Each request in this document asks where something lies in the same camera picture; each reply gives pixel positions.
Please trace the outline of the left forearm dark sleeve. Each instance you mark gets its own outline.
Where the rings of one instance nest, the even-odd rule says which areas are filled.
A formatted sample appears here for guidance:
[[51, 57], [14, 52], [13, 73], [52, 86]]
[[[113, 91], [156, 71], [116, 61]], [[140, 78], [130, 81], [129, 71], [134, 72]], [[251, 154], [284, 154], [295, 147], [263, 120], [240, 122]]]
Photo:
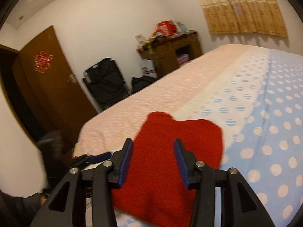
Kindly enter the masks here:
[[46, 199], [42, 193], [24, 198], [10, 196], [1, 191], [1, 226], [30, 226]]

